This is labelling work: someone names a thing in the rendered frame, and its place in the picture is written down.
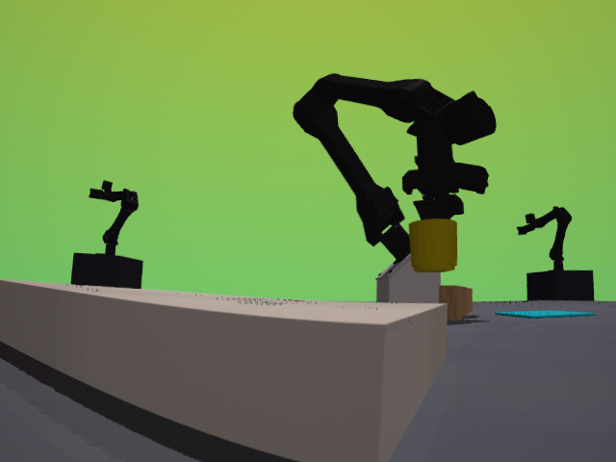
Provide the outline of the large beige wedge block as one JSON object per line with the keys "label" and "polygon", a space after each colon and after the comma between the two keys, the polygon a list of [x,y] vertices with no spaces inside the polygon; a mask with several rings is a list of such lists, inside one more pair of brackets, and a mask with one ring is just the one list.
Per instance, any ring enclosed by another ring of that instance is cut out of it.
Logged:
{"label": "large beige wedge block", "polygon": [[447,310],[0,279],[0,342],[236,444],[387,462],[446,357]]}

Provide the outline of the tan wooden flat bar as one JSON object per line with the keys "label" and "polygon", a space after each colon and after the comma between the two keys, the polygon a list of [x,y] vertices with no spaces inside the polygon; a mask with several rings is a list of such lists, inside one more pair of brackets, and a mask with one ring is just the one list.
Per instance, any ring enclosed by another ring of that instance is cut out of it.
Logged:
{"label": "tan wooden flat bar", "polygon": [[463,286],[440,286],[439,304],[447,303],[447,317],[450,321],[457,321],[473,310],[473,288]]}

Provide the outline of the olive yellow cup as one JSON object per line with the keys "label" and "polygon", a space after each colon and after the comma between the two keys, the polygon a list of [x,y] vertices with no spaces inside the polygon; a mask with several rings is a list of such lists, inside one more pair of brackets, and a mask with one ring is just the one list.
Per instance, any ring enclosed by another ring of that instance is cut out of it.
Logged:
{"label": "olive yellow cup", "polygon": [[457,266],[457,222],[420,219],[408,224],[411,265],[416,272],[446,272]]}

